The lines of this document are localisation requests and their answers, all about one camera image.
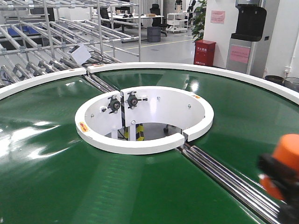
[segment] white sensor box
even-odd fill
[[[78,43],[75,47],[73,47],[68,54],[77,64],[83,64],[91,57],[91,54],[88,52],[87,48],[81,43]]]

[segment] orange label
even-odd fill
[[[79,122],[80,128],[83,132],[88,132],[89,129],[87,127],[87,125],[84,122]]]
[[[200,96],[198,95],[193,95],[193,97],[195,97],[196,99],[200,99]]]

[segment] trash bin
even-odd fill
[[[279,85],[283,85],[284,83],[284,78],[280,77],[280,76],[265,76],[265,79],[267,81],[279,84]]]
[[[161,27],[148,27],[148,42],[161,41]]]
[[[295,77],[286,77],[285,78],[285,87],[299,92],[299,78]]]

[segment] white cabinet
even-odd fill
[[[189,13],[168,13],[167,24],[170,25],[166,31],[186,31],[188,29]]]

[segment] yellow black warning tape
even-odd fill
[[[144,140],[144,127],[143,124],[136,125],[136,141]]]
[[[125,138],[128,139],[129,138],[128,127],[125,127],[125,130],[123,133],[124,133]]]

